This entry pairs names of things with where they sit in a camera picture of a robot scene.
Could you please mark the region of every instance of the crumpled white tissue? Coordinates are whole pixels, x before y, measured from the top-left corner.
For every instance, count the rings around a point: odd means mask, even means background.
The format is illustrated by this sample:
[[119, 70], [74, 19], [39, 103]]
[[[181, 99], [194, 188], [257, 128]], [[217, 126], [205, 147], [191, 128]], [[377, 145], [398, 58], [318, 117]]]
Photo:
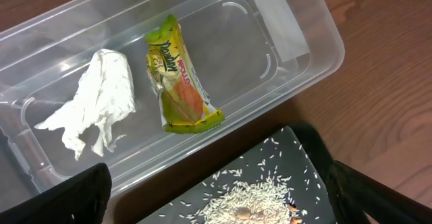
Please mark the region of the crumpled white tissue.
[[79, 135], [94, 124], [100, 132], [92, 151], [103, 157], [103, 147], [111, 152], [116, 147], [115, 142], [111, 143], [111, 126], [135, 112], [134, 86], [126, 56], [108, 49], [97, 51], [78, 84], [74, 99], [35, 128], [65, 128], [61, 141], [75, 151], [78, 160], [86, 146]]

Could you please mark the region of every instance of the pile of rice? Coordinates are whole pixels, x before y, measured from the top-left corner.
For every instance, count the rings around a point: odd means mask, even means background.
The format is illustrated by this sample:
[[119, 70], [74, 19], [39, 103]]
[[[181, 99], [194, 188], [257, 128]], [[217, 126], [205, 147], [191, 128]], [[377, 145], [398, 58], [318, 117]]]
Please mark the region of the pile of rice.
[[[212, 198], [197, 215], [204, 217], [205, 224], [289, 224], [297, 216], [286, 202], [290, 189], [285, 182], [275, 184], [273, 180], [268, 177], [265, 182], [250, 185], [235, 181], [231, 191]], [[250, 209], [249, 218], [238, 218], [239, 208]]]

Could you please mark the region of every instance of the green and yellow snack wrapper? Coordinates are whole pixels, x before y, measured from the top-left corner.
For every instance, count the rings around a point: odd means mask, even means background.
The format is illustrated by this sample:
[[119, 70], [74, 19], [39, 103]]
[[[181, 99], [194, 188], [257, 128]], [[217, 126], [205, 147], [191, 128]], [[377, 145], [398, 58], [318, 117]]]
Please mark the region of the green and yellow snack wrapper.
[[165, 131], [198, 134], [220, 124], [225, 117], [210, 104], [196, 76], [177, 19], [169, 15], [145, 39], [147, 72], [158, 95]]

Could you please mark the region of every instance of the wooden table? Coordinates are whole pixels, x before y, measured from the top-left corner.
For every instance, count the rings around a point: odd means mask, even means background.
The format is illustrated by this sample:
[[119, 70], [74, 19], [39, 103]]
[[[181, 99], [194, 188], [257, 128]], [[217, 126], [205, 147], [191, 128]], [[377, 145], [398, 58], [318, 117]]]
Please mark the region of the wooden table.
[[[0, 30], [68, 1], [0, 0]], [[139, 220], [277, 125], [298, 120], [317, 127], [336, 159], [432, 207], [432, 0], [325, 1], [344, 40], [342, 67], [164, 174], [111, 199], [106, 223]], [[213, 164], [199, 164], [204, 160]]]

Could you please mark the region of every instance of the transparent storage box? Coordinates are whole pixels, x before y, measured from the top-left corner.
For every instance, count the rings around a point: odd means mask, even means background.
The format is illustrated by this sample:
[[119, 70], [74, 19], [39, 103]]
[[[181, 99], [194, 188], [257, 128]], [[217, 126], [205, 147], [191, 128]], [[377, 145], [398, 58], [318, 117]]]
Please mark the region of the transparent storage box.
[[[146, 74], [143, 35], [170, 13], [212, 104], [226, 116], [198, 135], [163, 131]], [[91, 151], [99, 134], [92, 126], [75, 161], [61, 142], [63, 129], [34, 126], [73, 98], [102, 48], [128, 58], [137, 112], [114, 124], [113, 138], [126, 135], [114, 153], [105, 150], [102, 158]], [[324, 0], [74, 0], [0, 34], [0, 127], [10, 148], [4, 154], [18, 161], [37, 192], [104, 162], [116, 195], [322, 80], [343, 58]]]

